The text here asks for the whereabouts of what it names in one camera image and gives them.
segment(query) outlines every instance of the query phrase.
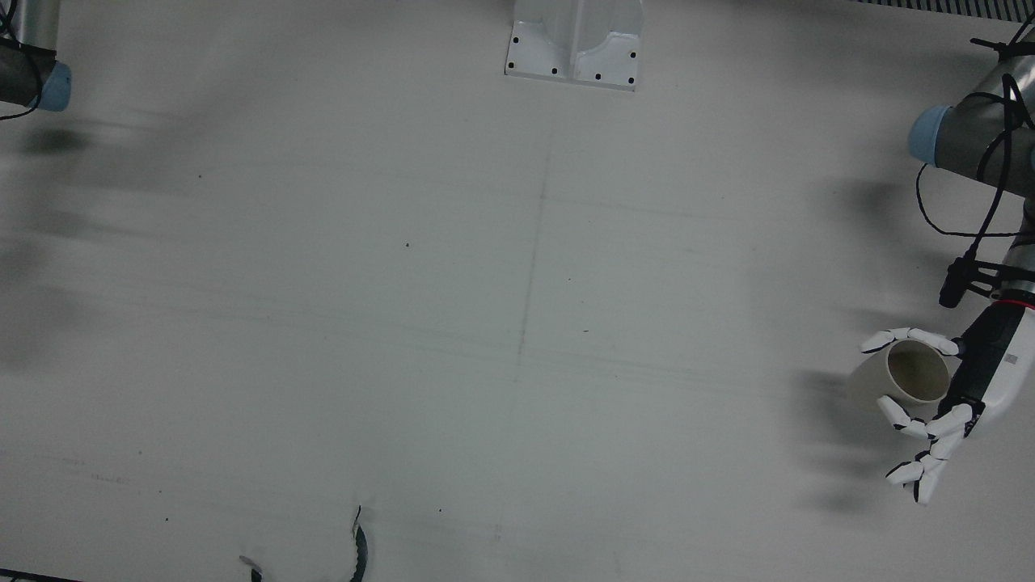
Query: white robotic fingertip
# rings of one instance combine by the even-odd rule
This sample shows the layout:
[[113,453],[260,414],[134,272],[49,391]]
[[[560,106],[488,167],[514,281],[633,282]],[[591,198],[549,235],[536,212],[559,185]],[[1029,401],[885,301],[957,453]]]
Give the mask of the white robotic fingertip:
[[871,338],[869,338],[859,346],[859,350],[862,353],[878,352],[894,341],[895,341],[894,332],[892,332],[890,329],[885,329],[884,331],[878,331],[877,333],[874,333]]
[[927,438],[927,426],[923,420],[911,417],[891,397],[885,395],[877,399],[877,406],[896,431],[911,437]]
[[959,355],[959,345],[940,333],[933,333],[917,327],[911,327],[907,332],[907,338],[923,342],[938,350],[942,355]]
[[905,426],[912,420],[909,413],[887,395],[877,399],[877,406],[881,409],[881,412],[884,413],[884,417],[887,418],[892,425]]
[[974,418],[974,409],[969,404],[957,404],[945,414],[927,423],[930,438],[938,438],[967,426]]
[[250,568],[252,570],[258,572],[259,574],[262,574],[262,568],[260,568],[259,564],[257,564],[252,558],[247,556],[237,556],[237,557],[240,558],[241,562],[244,563],[244,565]]
[[923,465],[919,461],[907,461],[884,476],[891,485],[906,485],[923,476]]

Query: metal vent grille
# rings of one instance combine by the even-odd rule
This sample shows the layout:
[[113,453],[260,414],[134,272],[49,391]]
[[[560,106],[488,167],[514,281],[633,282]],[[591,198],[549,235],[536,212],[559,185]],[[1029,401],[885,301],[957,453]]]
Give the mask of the metal vent grille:
[[914,8],[931,12],[947,12],[965,17],[1024,22],[1035,11],[1032,0],[856,0],[898,8]]

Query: white cup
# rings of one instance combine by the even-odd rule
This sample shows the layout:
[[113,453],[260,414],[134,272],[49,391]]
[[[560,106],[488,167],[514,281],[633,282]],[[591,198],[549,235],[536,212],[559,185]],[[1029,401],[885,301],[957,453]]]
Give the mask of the white cup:
[[935,404],[949,391],[949,368],[938,350],[916,340],[900,340],[881,348],[848,379],[848,397],[864,410],[878,410],[877,399],[889,396],[898,404]]

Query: blue joint cap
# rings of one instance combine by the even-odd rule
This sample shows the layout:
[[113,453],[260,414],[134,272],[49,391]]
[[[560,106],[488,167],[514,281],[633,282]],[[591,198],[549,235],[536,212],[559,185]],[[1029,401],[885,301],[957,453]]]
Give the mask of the blue joint cap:
[[935,163],[935,146],[938,145],[938,129],[942,119],[951,107],[940,105],[920,114],[909,133],[909,152],[920,162],[938,167]]
[[[43,82],[42,99],[39,109],[45,111],[64,111],[71,99],[71,69],[61,61],[54,64],[54,70]],[[29,101],[27,107],[35,105],[36,99]]]

